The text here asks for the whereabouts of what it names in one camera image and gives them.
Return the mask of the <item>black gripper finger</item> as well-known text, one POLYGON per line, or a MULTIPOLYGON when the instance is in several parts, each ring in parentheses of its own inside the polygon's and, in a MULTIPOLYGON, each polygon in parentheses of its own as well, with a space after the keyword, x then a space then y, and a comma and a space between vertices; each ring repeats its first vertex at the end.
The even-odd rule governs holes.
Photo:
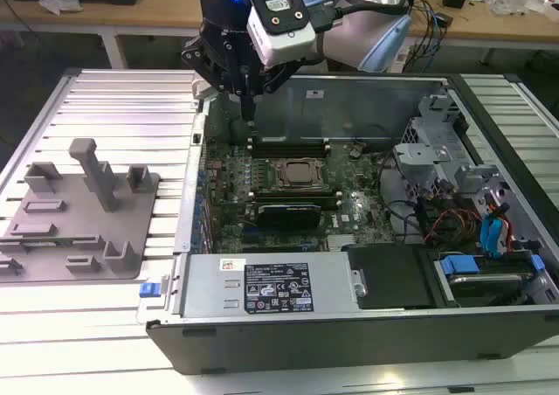
POLYGON ((181 57, 188 68, 195 70, 220 93, 236 97, 241 116, 248 121, 246 77, 230 38, 218 38, 214 43, 194 38, 185 44, 181 57))
POLYGON ((247 74, 247 121, 254 122, 257 96, 275 92, 306 63, 306 59, 300 59, 268 69, 261 64, 250 66, 247 74))

